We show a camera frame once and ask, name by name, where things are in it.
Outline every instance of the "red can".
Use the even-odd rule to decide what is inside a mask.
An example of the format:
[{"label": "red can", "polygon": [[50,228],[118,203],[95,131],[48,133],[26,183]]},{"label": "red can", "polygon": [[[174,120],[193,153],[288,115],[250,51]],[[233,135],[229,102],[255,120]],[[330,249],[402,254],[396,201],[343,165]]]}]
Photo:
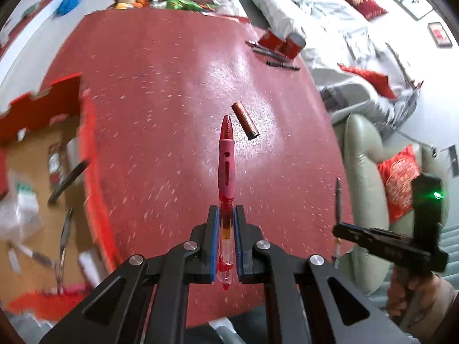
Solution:
[{"label": "red can", "polygon": [[282,45],[279,51],[282,54],[285,54],[288,59],[294,59],[305,46],[306,41],[304,38],[301,35],[292,32],[287,36],[285,44]]},{"label": "red can", "polygon": [[258,41],[258,45],[271,50],[278,50],[284,43],[285,42],[279,39],[271,30],[267,30]]}]

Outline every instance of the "pen tip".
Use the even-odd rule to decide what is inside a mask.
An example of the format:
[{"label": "pen tip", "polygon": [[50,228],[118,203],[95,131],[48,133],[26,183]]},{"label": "pen tip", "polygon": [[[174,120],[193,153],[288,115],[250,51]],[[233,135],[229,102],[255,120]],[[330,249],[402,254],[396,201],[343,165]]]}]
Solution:
[{"label": "pen tip", "polygon": [[220,131],[221,140],[232,140],[233,139],[233,125],[231,124],[231,118],[229,115],[225,115],[222,122],[222,129]]}]

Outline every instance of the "tool handle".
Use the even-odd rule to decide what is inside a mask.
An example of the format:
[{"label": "tool handle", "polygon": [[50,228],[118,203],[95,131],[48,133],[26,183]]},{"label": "tool handle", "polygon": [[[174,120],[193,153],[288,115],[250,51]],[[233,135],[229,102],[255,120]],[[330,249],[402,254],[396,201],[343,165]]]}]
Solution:
[{"label": "tool handle", "polygon": [[64,226],[62,228],[61,240],[59,242],[61,254],[64,248],[67,247],[68,237],[70,236],[70,228],[72,225],[72,217],[73,217],[73,209],[70,209],[70,211],[68,211],[67,213],[67,216],[65,216]]},{"label": "tool handle", "polygon": [[86,168],[88,168],[88,165],[89,162],[82,161],[69,173],[66,178],[64,178],[59,187],[53,191],[50,198],[48,199],[48,206],[56,205],[59,196],[61,196],[64,190],[67,189],[84,172]]},{"label": "tool handle", "polygon": [[402,311],[402,314],[398,317],[393,317],[392,321],[404,332],[408,331],[409,324],[412,323],[422,310],[421,302],[423,293],[422,291],[413,291],[410,290],[407,286],[408,282],[413,277],[420,277],[423,278],[427,275],[430,275],[432,272],[424,272],[424,273],[413,273],[408,269],[399,268],[396,282],[402,286],[405,286],[405,300],[406,300],[406,310]]}]

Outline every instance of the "hand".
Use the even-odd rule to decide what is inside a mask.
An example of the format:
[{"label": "hand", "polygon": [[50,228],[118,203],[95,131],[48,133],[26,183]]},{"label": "hand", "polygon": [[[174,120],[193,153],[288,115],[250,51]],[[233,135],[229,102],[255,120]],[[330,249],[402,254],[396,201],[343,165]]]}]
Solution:
[{"label": "hand", "polygon": [[[400,316],[402,311],[407,308],[405,300],[405,286],[397,283],[398,267],[394,266],[394,272],[391,279],[391,287],[387,291],[386,310],[393,316]],[[440,277],[431,273],[426,277],[414,277],[407,283],[407,288],[412,291],[422,291],[421,310],[429,309],[437,298],[438,287],[440,286]]]}]

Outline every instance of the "metal screw head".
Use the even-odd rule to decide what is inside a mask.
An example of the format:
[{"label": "metal screw head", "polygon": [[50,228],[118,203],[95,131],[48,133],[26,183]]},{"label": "metal screw head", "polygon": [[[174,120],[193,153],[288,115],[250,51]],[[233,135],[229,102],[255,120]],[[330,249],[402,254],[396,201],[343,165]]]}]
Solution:
[{"label": "metal screw head", "polygon": [[129,264],[137,266],[142,264],[143,262],[143,257],[140,255],[134,255],[129,258]]},{"label": "metal screw head", "polygon": [[198,243],[196,243],[196,242],[194,242],[192,240],[188,240],[185,243],[183,243],[183,248],[185,248],[188,251],[192,251],[192,250],[198,248]]},{"label": "metal screw head", "polygon": [[267,240],[262,239],[256,243],[256,246],[260,249],[268,249],[269,247],[271,247],[271,243]]},{"label": "metal screw head", "polygon": [[324,258],[320,255],[312,255],[309,260],[311,260],[311,264],[321,266],[324,264]]}]

